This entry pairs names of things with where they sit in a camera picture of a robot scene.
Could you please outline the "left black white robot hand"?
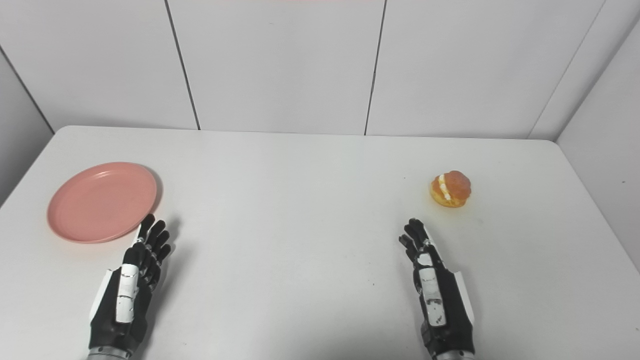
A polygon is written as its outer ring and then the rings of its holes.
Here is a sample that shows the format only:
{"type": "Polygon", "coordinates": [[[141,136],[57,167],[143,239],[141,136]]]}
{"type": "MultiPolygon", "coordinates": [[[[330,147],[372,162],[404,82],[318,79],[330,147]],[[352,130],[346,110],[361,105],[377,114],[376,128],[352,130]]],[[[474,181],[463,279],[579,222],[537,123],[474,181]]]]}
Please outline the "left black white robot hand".
{"type": "Polygon", "coordinates": [[[172,250],[169,239],[165,221],[147,214],[122,264],[106,271],[91,306],[89,360],[129,360],[144,341],[153,292],[172,250]]]}

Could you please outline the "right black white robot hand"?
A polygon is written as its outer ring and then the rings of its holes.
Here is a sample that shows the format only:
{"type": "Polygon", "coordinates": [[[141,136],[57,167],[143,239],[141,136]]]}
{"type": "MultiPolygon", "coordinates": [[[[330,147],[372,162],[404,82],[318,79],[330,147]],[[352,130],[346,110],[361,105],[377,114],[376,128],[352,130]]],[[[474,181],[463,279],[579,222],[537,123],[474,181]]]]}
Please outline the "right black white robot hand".
{"type": "Polygon", "coordinates": [[[423,323],[423,345],[432,360],[474,360],[474,315],[460,272],[450,271],[425,224],[410,218],[398,241],[413,264],[423,323]]]}

